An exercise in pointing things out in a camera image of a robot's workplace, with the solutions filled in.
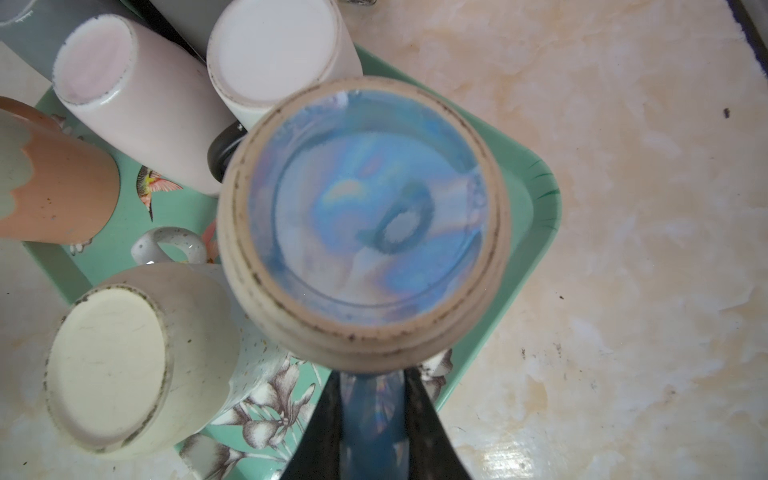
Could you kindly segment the light grey mug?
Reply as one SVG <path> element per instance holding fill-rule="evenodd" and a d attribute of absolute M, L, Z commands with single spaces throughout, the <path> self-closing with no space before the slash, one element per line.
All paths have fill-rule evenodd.
<path fill-rule="evenodd" d="M 115 0 L 1 0 L 1 40 L 47 80 L 67 37 L 82 23 L 104 14 L 146 23 Z"/>

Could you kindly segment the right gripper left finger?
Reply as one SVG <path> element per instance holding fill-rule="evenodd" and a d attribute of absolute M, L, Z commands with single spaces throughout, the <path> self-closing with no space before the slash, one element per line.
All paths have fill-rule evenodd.
<path fill-rule="evenodd" d="M 340 374 L 332 371 L 281 480 L 338 480 L 342 437 Z"/>

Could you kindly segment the cream speckled mug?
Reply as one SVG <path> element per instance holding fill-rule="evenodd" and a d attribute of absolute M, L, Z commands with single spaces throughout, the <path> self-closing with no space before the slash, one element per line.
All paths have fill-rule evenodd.
<path fill-rule="evenodd" d="M 197 234 L 155 228 L 131 254 L 132 268 L 87 291 L 63 318 L 44 376 L 59 432 L 118 460 L 199 432 L 288 356 L 240 307 Z"/>

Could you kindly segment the black white mug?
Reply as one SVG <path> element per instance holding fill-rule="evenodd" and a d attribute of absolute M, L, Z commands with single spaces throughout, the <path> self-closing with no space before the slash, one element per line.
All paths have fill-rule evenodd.
<path fill-rule="evenodd" d="M 209 170 L 218 181 L 247 131 L 283 99 L 317 83 L 363 74 L 337 4 L 325 0 L 231 2 L 209 38 L 207 69 L 238 120 L 208 150 Z"/>

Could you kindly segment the orange cream scalloped mug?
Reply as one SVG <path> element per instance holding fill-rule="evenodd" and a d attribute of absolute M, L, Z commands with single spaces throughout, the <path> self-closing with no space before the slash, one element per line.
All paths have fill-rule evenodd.
<path fill-rule="evenodd" d="M 119 199 L 120 175 L 102 149 L 65 134 L 50 116 L 1 99 L 1 236 L 88 244 Z"/>

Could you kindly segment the pink mug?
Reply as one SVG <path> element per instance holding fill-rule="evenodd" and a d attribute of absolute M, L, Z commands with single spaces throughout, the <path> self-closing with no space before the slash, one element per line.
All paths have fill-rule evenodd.
<path fill-rule="evenodd" d="M 61 103 L 117 150 L 201 194 L 218 196 L 213 140 L 235 118 L 207 68 L 175 43 L 118 15 L 77 27 L 55 58 Z"/>

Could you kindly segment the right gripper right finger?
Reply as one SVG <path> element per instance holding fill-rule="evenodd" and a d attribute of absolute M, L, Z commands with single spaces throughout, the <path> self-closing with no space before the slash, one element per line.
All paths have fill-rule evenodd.
<path fill-rule="evenodd" d="M 410 480 L 470 480 L 433 406 L 417 368 L 404 371 L 405 429 Z"/>

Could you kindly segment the blue iridescent mug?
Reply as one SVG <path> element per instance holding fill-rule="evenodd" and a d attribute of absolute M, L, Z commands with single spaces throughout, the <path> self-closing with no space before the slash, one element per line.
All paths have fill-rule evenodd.
<path fill-rule="evenodd" d="M 485 142 L 408 83 L 312 86 L 241 140 L 217 222 L 243 310 L 340 374 L 339 479 L 409 479 L 404 371 L 479 322 L 510 252 L 506 188 Z"/>

